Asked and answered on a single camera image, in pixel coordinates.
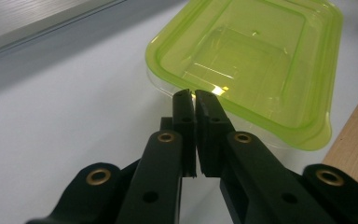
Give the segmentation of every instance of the green lid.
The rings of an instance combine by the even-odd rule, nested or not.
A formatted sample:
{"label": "green lid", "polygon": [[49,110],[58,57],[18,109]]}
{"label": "green lid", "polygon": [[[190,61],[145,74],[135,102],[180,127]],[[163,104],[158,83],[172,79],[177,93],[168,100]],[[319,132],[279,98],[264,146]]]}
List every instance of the green lid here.
{"label": "green lid", "polygon": [[146,62],[181,89],[304,150],[331,138],[342,15],[323,0],[191,0],[151,41]]}

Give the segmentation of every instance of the hole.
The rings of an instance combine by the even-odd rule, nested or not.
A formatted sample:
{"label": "hole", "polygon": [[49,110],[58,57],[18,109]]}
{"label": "hole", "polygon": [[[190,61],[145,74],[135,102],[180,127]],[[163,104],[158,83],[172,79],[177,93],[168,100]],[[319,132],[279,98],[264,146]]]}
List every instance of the hole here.
{"label": "hole", "polygon": [[189,123],[191,122],[191,118],[182,118],[182,122]]}
{"label": "hole", "polygon": [[110,171],[104,168],[98,168],[96,170],[91,171],[86,178],[88,184],[92,186],[101,185],[107,180],[110,179]]}
{"label": "hole", "polygon": [[282,199],[287,203],[298,203],[297,197],[291,193],[283,193]]}
{"label": "hole", "polygon": [[211,118],[211,121],[212,121],[212,122],[219,122],[220,119],[219,119],[219,118]]}
{"label": "hole", "polygon": [[155,203],[158,200],[158,194],[155,191],[148,191],[144,194],[144,202]]}
{"label": "hole", "polygon": [[171,133],[162,133],[158,136],[160,142],[171,142],[174,138],[175,136]]}
{"label": "hole", "polygon": [[344,179],[340,175],[329,170],[318,170],[316,171],[316,176],[325,184],[331,186],[340,187],[344,185]]}
{"label": "hole", "polygon": [[237,133],[234,136],[235,140],[242,142],[242,143],[250,143],[252,142],[252,137],[246,133]]}

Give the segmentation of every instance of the tabletop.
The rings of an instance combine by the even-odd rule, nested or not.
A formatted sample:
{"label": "tabletop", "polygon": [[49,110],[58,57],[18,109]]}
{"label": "tabletop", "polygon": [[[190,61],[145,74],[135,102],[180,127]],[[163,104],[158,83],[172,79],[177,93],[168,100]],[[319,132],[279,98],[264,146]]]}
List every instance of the tabletop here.
{"label": "tabletop", "polygon": [[[358,1],[332,2],[344,15],[333,137],[314,152],[274,150],[298,173],[323,160],[358,104]],[[142,156],[172,113],[146,74],[145,48],[186,3],[128,0],[0,53],[0,224],[48,215],[90,164]],[[180,223],[231,223],[218,179],[184,179]]]}

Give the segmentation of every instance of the brass rivet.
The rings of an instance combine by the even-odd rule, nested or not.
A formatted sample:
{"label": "brass rivet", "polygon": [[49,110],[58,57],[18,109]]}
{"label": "brass rivet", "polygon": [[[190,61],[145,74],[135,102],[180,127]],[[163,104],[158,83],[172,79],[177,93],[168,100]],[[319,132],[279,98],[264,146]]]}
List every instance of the brass rivet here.
{"label": "brass rivet", "polygon": [[340,175],[329,170],[318,170],[316,171],[316,176],[325,184],[331,186],[340,187],[344,185],[344,179]]}
{"label": "brass rivet", "polygon": [[161,133],[161,134],[158,136],[158,140],[159,140],[160,142],[168,143],[168,142],[173,141],[173,139],[175,139],[175,135],[173,135],[173,134],[171,134],[171,133]]}
{"label": "brass rivet", "polygon": [[86,178],[88,184],[92,186],[101,185],[110,178],[110,171],[105,168],[98,168],[96,170],[91,171]]}
{"label": "brass rivet", "polygon": [[252,137],[246,133],[236,133],[234,139],[241,143],[250,143],[252,142]]}

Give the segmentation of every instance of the translucent green lid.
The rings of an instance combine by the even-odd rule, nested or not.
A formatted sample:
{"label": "translucent green lid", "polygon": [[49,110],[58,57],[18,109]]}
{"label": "translucent green lid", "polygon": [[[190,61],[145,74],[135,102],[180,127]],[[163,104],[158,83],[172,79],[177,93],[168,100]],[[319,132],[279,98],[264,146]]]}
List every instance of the translucent green lid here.
{"label": "translucent green lid", "polygon": [[146,62],[181,89],[304,150],[331,138],[342,15],[323,0],[191,0],[151,41]]}

